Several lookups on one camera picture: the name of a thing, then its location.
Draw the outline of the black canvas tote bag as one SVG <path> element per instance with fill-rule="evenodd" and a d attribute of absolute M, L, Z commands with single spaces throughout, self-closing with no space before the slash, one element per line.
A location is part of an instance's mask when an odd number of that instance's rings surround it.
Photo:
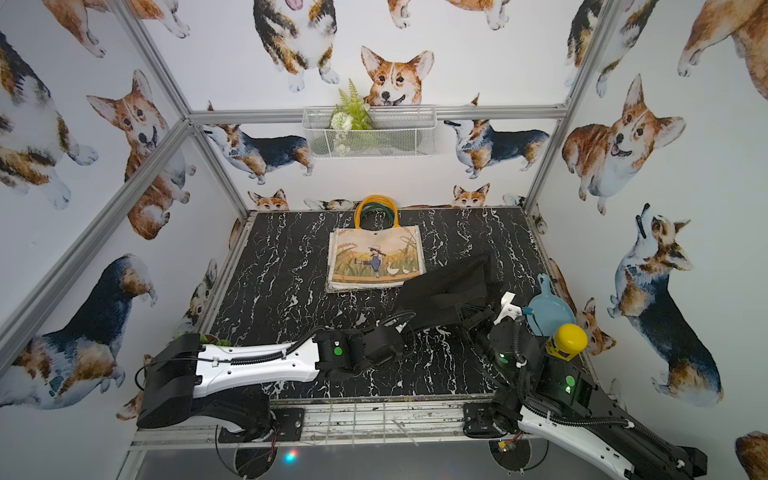
<path fill-rule="evenodd" d="M 459 325 L 463 318 L 488 308 L 498 312 L 503 284 L 488 253 L 462 258 L 407 280 L 400 288 L 394 314 L 411 312 L 413 331 Z"/>

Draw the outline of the cream tote bag yellow handles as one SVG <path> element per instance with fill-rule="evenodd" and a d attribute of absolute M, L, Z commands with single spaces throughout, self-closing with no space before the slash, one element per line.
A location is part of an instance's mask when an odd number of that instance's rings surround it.
<path fill-rule="evenodd" d="M 357 226 L 360 205 L 370 201 L 384 203 L 395 211 L 394 227 L 367 230 Z M 355 209 L 354 226 L 337 228 L 330 234 L 328 293 L 400 287 L 425 272 L 420 229 L 401 225 L 397 206 L 388 197 L 365 198 Z"/>

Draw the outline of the cream tote bag green handles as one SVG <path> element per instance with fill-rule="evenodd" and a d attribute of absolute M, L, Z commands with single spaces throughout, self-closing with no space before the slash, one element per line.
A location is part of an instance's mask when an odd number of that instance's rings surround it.
<path fill-rule="evenodd" d="M 392 228 L 395 226 L 395 211 L 390 206 L 377 201 L 364 202 L 360 205 L 357 226 L 361 228 L 362 222 L 365 219 L 368 217 L 375 217 L 377 214 L 382 214 L 384 216 L 385 228 Z"/>

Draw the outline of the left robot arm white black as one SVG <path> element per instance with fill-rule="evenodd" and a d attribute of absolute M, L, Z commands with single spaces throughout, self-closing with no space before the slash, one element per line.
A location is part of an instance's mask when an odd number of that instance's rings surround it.
<path fill-rule="evenodd" d="M 298 340 L 251 347 L 203 344 L 196 334 L 170 342 L 143 370 L 141 429 L 159 429 L 203 416 L 234 425 L 246 440 L 272 427 L 260 385 L 343 382 L 405 353 L 403 330 L 415 317 L 401 311 L 364 330 L 316 327 Z"/>

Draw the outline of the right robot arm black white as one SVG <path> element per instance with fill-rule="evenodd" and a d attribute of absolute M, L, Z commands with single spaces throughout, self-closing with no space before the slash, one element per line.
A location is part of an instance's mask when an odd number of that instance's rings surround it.
<path fill-rule="evenodd" d="M 545 339 L 518 319 L 490 308 L 456 308 L 474 347 L 502 379 L 492 399 L 465 406 L 465 434 L 500 439 L 537 436 L 597 467 L 612 479 L 697 479 L 708 459 L 674 445 L 626 412 L 577 365 L 549 355 Z"/>

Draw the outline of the light blue dustpan scoop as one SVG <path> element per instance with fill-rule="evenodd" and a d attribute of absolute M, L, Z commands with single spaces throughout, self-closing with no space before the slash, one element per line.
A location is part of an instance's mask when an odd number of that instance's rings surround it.
<path fill-rule="evenodd" d="M 524 308 L 529 330 L 536 336 L 549 337 L 563 325 L 576 324 L 575 315 L 569 305 L 553 294 L 551 278 L 545 273 L 540 273 L 537 281 L 540 293 Z"/>

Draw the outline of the potted green plant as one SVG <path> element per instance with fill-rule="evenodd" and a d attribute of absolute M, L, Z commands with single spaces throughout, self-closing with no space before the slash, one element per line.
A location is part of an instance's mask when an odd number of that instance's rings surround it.
<path fill-rule="evenodd" d="M 201 334 L 200 335 L 200 343 L 201 344 L 216 345 L 216 346 L 220 346 L 220 347 L 231 347 L 232 346 L 232 343 L 229 340 L 219 339 L 215 335 L 211 335 L 211 334 Z"/>

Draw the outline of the artificial fern and white flower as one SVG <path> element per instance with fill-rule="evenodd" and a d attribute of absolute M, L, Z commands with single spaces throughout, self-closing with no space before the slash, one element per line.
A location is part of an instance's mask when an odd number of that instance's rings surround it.
<path fill-rule="evenodd" d="M 370 105 L 360 95 L 352 80 L 348 89 L 339 89 L 340 103 L 330 119 L 334 152 L 338 155 L 362 153 L 374 146 L 373 124 L 369 115 Z"/>

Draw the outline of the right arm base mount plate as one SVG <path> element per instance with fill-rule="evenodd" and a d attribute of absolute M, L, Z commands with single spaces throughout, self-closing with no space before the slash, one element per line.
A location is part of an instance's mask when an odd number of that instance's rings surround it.
<path fill-rule="evenodd" d="M 462 434 L 473 440 L 540 439 L 541 435 L 520 430 L 516 423 L 496 412 L 490 401 L 462 405 Z"/>

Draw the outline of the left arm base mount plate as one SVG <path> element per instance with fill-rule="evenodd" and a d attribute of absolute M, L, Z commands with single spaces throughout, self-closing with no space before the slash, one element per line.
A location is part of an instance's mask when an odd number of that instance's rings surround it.
<path fill-rule="evenodd" d="M 239 432 L 233 433 L 221 428 L 215 439 L 225 444 L 271 442 L 273 439 L 277 442 L 298 441 L 301 439 L 305 413 L 304 408 L 297 407 L 270 410 L 251 420 L 248 427 Z"/>

